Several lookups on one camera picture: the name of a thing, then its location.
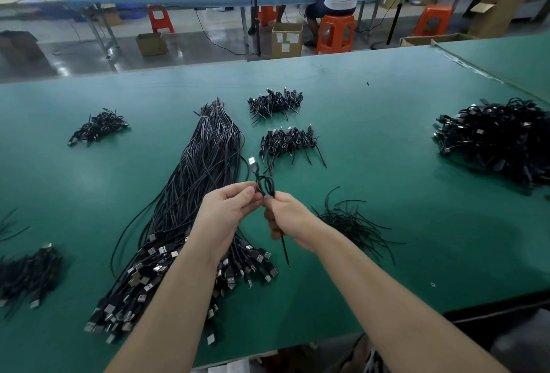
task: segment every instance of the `hand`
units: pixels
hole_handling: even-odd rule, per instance
[[[238,224],[260,207],[256,182],[242,182],[206,194],[191,230],[188,245],[205,251],[217,265],[229,249]]]
[[[300,201],[290,194],[277,191],[275,197],[265,195],[262,206],[266,209],[264,218],[269,223],[272,240],[288,235],[303,249],[315,251],[315,231],[323,222]]]

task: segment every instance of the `forearm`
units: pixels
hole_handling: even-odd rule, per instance
[[[393,373],[506,371],[343,235],[317,230],[315,252]]]
[[[191,370],[216,278],[216,265],[189,241],[106,373]]]

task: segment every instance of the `green item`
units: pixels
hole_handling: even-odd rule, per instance
[[[524,59],[516,66],[527,75],[527,64]],[[266,87],[303,91],[300,114],[251,126],[247,99]],[[497,177],[441,158],[432,140],[440,114],[454,115],[480,98],[506,102],[524,94],[433,47],[4,84],[0,214],[17,207],[17,220],[31,228],[2,243],[0,255],[21,256],[53,243],[68,269],[40,307],[31,310],[26,302],[2,322],[2,371],[105,368],[119,346],[83,330],[113,282],[111,252],[124,227],[167,182],[196,128],[193,111],[217,96],[245,135],[247,159],[258,157],[268,129],[312,124],[328,168],[313,153],[313,166],[302,154],[292,167],[292,157],[281,157],[273,172],[276,188],[317,210],[336,186],[332,203],[367,201],[361,214],[390,227],[385,238],[406,242],[392,247],[395,265],[380,250],[382,267],[436,311],[550,288],[549,204],[543,197],[550,190],[520,195]],[[100,108],[116,109],[131,130],[68,147],[72,133]],[[115,258],[118,269],[134,254],[149,215],[130,230],[125,252]],[[257,247],[272,252],[279,274],[268,286],[239,286],[224,298],[220,339],[207,346],[201,338],[195,366],[361,330],[315,255],[289,240],[287,267],[261,210],[241,228]]]
[[[531,96],[550,102],[550,33],[438,45]]]

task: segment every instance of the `orange plastic stool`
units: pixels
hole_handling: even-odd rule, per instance
[[[278,6],[276,6],[275,9],[273,9],[273,6],[259,6],[258,19],[260,20],[260,25],[266,27],[270,21],[275,21],[277,19],[278,13]]]
[[[442,36],[447,30],[450,17],[453,14],[453,8],[451,6],[440,5],[428,5],[424,8],[424,11],[418,22],[416,28],[412,33],[413,36]],[[430,19],[437,18],[439,23],[433,30],[427,30],[426,25]]]
[[[323,30],[326,26],[330,27],[330,35],[323,39]],[[351,43],[353,42],[353,29],[355,26],[355,18],[353,15],[346,17],[333,17],[325,15],[319,26],[319,40],[317,41],[317,49],[315,54],[330,54],[333,52],[349,52],[351,51]],[[345,29],[349,27],[349,37],[344,40]]]
[[[163,9],[159,5],[147,5],[147,8],[149,8],[149,20],[151,21],[151,28],[154,33],[158,33],[159,29],[164,28],[168,28],[170,32],[175,32],[166,9]],[[153,11],[153,9],[160,10],[162,12],[162,18],[155,18],[155,11]]]

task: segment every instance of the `label on box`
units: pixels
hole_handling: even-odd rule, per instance
[[[290,42],[291,44],[297,44],[298,38],[300,37],[299,34],[296,33],[288,33],[286,35],[286,41]]]

